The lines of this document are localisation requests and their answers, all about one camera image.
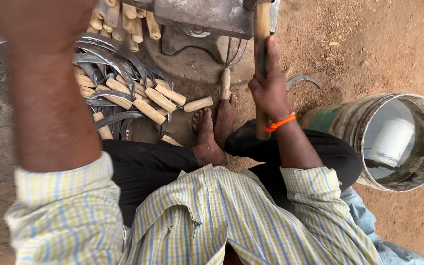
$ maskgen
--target hand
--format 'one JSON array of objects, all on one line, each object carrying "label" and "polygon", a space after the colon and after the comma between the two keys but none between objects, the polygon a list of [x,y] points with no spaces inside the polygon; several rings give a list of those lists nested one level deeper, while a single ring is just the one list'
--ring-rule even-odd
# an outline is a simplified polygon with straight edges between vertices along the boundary
[{"label": "hand", "polygon": [[279,54],[274,46],[274,37],[266,40],[268,48],[268,76],[260,81],[253,78],[248,87],[256,105],[263,110],[272,122],[287,118],[291,113],[287,108],[286,78],[279,70]]},{"label": "hand", "polygon": [[0,34],[8,48],[30,55],[72,52],[95,0],[0,0]]}]

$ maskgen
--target dirt ground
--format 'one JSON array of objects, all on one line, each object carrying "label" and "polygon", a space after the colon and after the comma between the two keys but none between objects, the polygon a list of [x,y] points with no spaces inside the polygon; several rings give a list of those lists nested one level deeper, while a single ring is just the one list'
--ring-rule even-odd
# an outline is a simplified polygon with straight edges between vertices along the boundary
[{"label": "dirt ground", "polygon": [[[320,91],[305,82],[291,88],[289,106],[301,113],[375,93],[424,96],[424,0],[281,0],[276,40],[287,76],[311,75],[322,84]],[[331,41],[339,45],[330,46]],[[4,48],[0,47],[0,264],[8,264],[14,253],[3,214],[15,199],[15,161],[3,56]],[[247,81],[240,83],[232,86],[239,102],[235,127],[254,116]],[[218,105],[217,85],[186,80],[176,80],[176,84],[189,99],[213,95],[214,109]],[[176,111],[167,134],[191,146],[195,141],[191,118],[191,113]],[[155,142],[157,136],[142,134],[152,126],[135,121],[133,139],[143,136],[145,141]],[[227,167],[238,170],[254,164],[250,159],[229,157]],[[383,239],[424,255],[424,186],[406,193],[382,192],[358,184],[355,188],[377,217],[377,232]]]}]

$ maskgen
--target hammer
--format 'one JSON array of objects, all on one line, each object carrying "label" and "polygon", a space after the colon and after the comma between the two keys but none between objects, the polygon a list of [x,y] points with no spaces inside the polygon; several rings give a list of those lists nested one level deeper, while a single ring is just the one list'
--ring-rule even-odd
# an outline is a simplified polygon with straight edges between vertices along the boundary
[{"label": "hammer", "polygon": [[[254,75],[260,81],[264,81],[268,75],[268,51],[266,38],[269,37],[269,3],[274,0],[245,0],[244,6],[248,10],[254,10],[253,33],[254,33]],[[263,129],[269,126],[269,117],[256,106],[256,138],[267,140],[270,133]]]}]

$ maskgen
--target water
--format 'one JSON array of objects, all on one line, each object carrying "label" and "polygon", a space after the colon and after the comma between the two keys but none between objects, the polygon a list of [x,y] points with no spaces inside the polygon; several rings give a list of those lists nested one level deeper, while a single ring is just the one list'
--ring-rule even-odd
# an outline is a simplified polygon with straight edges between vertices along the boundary
[{"label": "water", "polygon": [[379,111],[377,111],[369,122],[368,129],[366,130],[366,134],[364,136],[364,163],[368,168],[368,172],[374,179],[381,179],[389,176],[394,173],[397,169],[399,169],[403,163],[407,160],[410,155],[410,152],[413,149],[413,145],[415,143],[415,133],[412,135],[407,147],[405,148],[402,157],[400,158],[398,164],[395,167],[388,166],[386,164],[366,159],[369,155],[369,151],[374,145],[374,141],[379,135],[384,124],[392,120],[394,118],[401,118],[409,123],[415,125],[415,120],[411,114],[410,109],[399,99],[394,99],[386,103]]}]

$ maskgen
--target yellow striped shirt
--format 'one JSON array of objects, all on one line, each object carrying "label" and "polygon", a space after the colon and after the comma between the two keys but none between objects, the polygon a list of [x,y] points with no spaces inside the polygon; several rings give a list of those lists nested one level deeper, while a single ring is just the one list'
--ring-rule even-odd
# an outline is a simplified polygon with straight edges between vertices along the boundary
[{"label": "yellow striped shirt", "polygon": [[124,247],[120,190],[103,153],[65,172],[16,169],[17,201],[5,218],[19,264],[221,264],[227,243],[245,264],[380,263],[339,199],[335,171],[281,173],[296,216],[252,172],[209,165],[150,194]]}]

